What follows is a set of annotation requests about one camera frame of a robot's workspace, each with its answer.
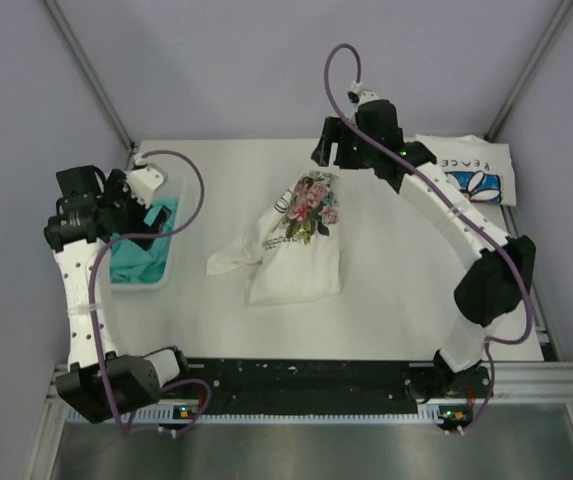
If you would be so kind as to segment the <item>teal t-shirt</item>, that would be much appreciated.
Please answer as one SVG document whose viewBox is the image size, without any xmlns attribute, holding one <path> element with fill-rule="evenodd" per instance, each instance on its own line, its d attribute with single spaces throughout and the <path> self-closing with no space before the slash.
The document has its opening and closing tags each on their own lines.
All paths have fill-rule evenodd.
<svg viewBox="0 0 573 480">
<path fill-rule="evenodd" d="M 179 199 L 162 198 L 151 207 L 169 207 L 173 211 L 172 231 L 176 225 Z M 152 248 L 144 251 L 131 241 L 123 240 L 112 246 L 110 259 L 111 283 L 116 285 L 155 285 L 165 273 L 171 238 L 157 239 Z"/>
</svg>

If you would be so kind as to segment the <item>white floral print t-shirt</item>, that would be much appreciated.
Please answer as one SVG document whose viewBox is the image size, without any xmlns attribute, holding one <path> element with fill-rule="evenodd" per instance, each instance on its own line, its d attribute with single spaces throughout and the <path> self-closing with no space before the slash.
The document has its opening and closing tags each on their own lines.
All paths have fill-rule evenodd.
<svg viewBox="0 0 573 480">
<path fill-rule="evenodd" d="M 315 302 L 341 291 L 340 178 L 328 170 L 302 174 L 256 223 L 213 253 L 206 274 L 254 266 L 249 306 Z"/>
</svg>

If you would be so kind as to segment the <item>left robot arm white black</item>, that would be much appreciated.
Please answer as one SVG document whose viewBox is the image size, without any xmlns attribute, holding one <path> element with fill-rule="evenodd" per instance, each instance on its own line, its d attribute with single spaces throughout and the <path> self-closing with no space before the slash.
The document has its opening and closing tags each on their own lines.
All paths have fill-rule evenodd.
<svg viewBox="0 0 573 480">
<path fill-rule="evenodd" d="M 136 245 L 149 249 L 169 222 L 168 208 L 146 219 L 165 173 L 146 165 L 104 174 L 86 165 L 56 179 L 61 196 L 44 236 L 63 280 L 70 331 L 68 370 L 55 380 L 57 394 L 93 424 L 157 403 L 161 389 L 186 394 L 193 374 L 177 348 L 128 353 L 110 279 L 112 238 L 134 234 Z"/>
</svg>

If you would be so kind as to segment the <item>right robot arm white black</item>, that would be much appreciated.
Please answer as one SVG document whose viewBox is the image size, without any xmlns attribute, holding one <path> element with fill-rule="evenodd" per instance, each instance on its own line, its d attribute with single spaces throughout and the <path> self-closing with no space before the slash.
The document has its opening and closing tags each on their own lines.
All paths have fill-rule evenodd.
<svg viewBox="0 0 573 480">
<path fill-rule="evenodd" d="M 480 373 L 500 317 L 523 306 L 525 329 L 532 329 L 535 244 L 488 220 L 448 180 L 425 144 L 406 141 L 390 101 L 370 90 L 348 98 L 352 116 L 326 118 L 311 158 L 320 166 L 372 170 L 430 221 L 458 255 L 466 273 L 454 290 L 457 319 L 427 379 L 413 384 L 422 400 L 456 395 Z"/>
</svg>

